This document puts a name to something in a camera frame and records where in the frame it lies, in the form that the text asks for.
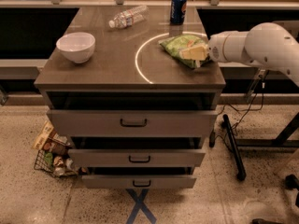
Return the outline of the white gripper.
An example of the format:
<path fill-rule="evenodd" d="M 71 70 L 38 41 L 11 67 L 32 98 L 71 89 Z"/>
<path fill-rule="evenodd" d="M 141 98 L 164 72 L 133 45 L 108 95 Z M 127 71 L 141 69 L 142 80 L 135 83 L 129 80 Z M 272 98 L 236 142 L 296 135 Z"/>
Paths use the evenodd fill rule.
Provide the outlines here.
<path fill-rule="evenodd" d="M 212 35 L 208 40 L 208 52 L 207 45 L 196 44 L 192 47 L 181 50 L 179 52 L 179 56 L 186 60 L 203 61 L 209 54 L 212 61 L 226 63 L 227 59 L 224 55 L 224 45 L 228 35 L 228 32 Z"/>

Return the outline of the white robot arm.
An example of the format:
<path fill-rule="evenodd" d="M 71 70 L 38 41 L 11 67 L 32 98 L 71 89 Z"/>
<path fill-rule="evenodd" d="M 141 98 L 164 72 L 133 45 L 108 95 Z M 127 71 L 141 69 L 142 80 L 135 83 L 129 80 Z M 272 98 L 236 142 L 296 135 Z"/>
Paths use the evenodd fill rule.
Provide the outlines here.
<path fill-rule="evenodd" d="M 258 24 L 246 32 L 215 34 L 206 45 L 181 50 L 179 57 L 196 61 L 210 58 L 217 63 L 242 63 L 279 71 L 299 86 L 299 43 L 272 22 Z"/>

